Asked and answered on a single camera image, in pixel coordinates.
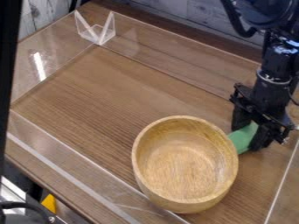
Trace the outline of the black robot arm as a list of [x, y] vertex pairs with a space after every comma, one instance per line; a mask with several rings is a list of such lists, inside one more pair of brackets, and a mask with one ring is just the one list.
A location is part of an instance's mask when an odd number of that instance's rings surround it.
[[297, 125], [287, 106], [299, 106], [299, 0], [220, 0], [235, 32], [264, 33], [255, 84], [234, 85], [231, 130], [247, 139], [242, 149], [258, 151], [284, 143]]

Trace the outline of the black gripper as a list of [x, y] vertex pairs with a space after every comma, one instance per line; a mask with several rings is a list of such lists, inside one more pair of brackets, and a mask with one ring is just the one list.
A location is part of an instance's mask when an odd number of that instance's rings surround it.
[[235, 92], [230, 96], [234, 103], [231, 130], [240, 130], [251, 122], [256, 123], [256, 134], [248, 146], [251, 151], [267, 148], [274, 141], [283, 144], [295, 129], [295, 123], [286, 112], [295, 86], [295, 72], [278, 77], [262, 70], [256, 71], [252, 87], [242, 83], [234, 85]]

